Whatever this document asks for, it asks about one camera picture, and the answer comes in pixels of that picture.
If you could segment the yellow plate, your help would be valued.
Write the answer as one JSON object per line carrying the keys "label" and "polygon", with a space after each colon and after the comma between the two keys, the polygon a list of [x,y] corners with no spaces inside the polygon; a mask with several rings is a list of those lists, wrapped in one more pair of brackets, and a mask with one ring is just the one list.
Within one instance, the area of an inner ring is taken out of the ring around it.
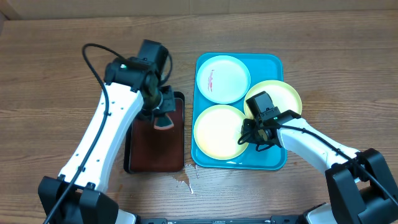
{"label": "yellow plate", "polygon": [[230,105],[214,105],[204,110],[195,121],[193,137],[205,155],[216,160],[240,156],[248,147],[238,144],[244,113]]}
{"label": "yellow plate", "polygon": [[266,80],[255,84],[247,92],[244,98],[244,114],[248,119],[254,119],[246,100],[250,97],[266,92],[274,106],[278,107],[279,111],[285,112],[292,110],[297,114],[302,114],[302,101],[297,91],[286,82],[278,80]]}

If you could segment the yellow plate back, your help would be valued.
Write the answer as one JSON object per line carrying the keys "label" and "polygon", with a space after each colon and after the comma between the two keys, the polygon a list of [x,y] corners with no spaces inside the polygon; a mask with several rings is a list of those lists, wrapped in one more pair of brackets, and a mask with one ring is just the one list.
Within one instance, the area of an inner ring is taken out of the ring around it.
{"label": "yellow plate back", "polygon": [[246,100],[250,97],[266,92],[274,106],[278,107],[279,111],[285,112],[292,110],[297,114],[302,114],[302,101],[297,91],[286,82],[278,80],[266,80],[255,84],[247,92],[244,98],[244,114],[248,119],[254,119]]}

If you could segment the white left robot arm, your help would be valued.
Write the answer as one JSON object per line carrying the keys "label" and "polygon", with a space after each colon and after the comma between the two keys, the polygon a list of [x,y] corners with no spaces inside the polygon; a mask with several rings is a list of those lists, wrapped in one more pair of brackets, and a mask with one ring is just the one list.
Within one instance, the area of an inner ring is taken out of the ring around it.
{"label": "white left robot arm", "polygon": [[175,126],[174,93],[165,85],[159,59],[116,58],[108,65],[95,114],[74,155],[56,179],[44,177],[39,185],[46,223],[138,223],[137,215],[119,208],[106,195],[111,168],[122,140],[135,118],[148,120],[155,130]]}

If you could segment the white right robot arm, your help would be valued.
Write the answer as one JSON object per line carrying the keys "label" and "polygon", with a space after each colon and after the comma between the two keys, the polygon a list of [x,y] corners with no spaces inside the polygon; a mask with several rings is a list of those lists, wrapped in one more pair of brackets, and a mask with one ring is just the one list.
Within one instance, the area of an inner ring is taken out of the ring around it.
{"label": "white right robot arm", "polygon": [[344,146],[291,110],[245,119],[238,143],[257,151],[279,146],[324,174],[330,201],[305,212],[297,223],[393,223],[397,221],[397,184],[383,155],[369,148]]}

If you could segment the yellow plate front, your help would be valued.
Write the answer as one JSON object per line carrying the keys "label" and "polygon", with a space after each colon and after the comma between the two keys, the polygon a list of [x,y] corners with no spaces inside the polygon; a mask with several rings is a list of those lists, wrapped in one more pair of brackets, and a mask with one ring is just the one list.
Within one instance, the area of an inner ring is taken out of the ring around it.
{"label": "yellow plate front", "polygon": [[230,105],[214,105],[204,110],[195,121],[193,137],[205,155],[216,160],[240,156],[248,147],[238,144],[244,113]]}

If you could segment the green and orange sponge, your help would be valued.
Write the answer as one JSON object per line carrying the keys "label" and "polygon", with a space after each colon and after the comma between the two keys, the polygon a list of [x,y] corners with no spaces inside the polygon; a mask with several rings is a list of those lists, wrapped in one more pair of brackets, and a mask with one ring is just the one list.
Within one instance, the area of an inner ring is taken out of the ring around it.
{"label": "green and orange sponge", "polygon": [[164,113],[154,119],[154,129],[168,130],[174,127],[174,122],[168,113]]}

